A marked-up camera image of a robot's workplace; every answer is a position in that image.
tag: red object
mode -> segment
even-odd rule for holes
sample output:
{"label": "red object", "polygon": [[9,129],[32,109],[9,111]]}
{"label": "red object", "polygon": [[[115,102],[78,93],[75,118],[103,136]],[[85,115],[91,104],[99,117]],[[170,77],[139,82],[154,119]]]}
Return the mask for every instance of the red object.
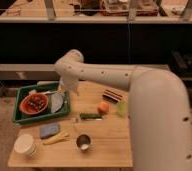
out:
{"label": "red object", "polygon": [[109,104],[107,102],[102,101],[98,106],[98,113],[107,114],[109,111]]}
{"label": "red object", "polygon": [[44,112],[48,106],[48,97],[42,93],[26,96],[19,105],[19,110],[27,115],[36,115]]}

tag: green tray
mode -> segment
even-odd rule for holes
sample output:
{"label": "green tray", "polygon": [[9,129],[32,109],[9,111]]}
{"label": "green tray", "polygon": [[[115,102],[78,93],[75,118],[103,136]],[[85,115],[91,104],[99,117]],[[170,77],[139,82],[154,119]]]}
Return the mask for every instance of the green tray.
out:
{"label": "green tray", "polygon": [[14,123],[19,123],[19,124],[30,124],[30,123],[44,121],[44,120],[48,120],[48,119],[52,119],[52,118],[67,116],[70,112],[70,100],[69,100],[68,91],[65,92],[63,106],[56,113],[51,113],[51,102],[50,102],[51,96],[50,95],[48,95],[48,97],[49,97],[48,108],[42,114],[30,116],[30,115],[26,115],[26,114],[22,113],[19,110],[19,104],[21,103],[22,99],[28,95],[29,91],[34,90],[34,89],[37,90],[37,92],[48,91],[48,90],[57,90],[58,85],[59,85],[58,82],[54,82],[54,83],[49,83],[49,84],[31,85],[31,86],[21,87],[17,93],[12,121]]}

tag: white cup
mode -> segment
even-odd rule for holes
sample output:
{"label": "white cup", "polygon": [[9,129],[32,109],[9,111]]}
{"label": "white cup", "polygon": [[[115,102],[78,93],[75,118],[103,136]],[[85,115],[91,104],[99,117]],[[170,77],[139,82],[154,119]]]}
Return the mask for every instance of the white cup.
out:
{"label": "white cup", "polygon": [[17,138],[14,143],[14,150],[26,156],[32,156],[36,152],[36,144],[33,136],[30,134],[23,134]]}

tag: block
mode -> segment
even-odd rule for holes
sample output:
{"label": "block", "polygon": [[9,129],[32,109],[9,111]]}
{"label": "block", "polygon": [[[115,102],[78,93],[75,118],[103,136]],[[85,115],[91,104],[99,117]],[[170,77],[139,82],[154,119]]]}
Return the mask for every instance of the block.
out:
{"label": "block", "polygon": [[40,138],[46,139],[59,133],[60,126],[57,123],[51,123],[51,124],[41,126],[39,128],[39,131],[40,131]]}

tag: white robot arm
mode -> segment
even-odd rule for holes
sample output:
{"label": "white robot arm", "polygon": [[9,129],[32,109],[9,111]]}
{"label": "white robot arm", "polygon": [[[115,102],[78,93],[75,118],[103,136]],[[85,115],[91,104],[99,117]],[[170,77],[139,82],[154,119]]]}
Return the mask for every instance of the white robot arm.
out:
{"label": "white robot arm", "polygon": [[71,50],[55,63],[61,84],[77,91],[88,80],[129,91],[134,171],[192,171],[190,108],[173,73],[135,65],[84,64]]}

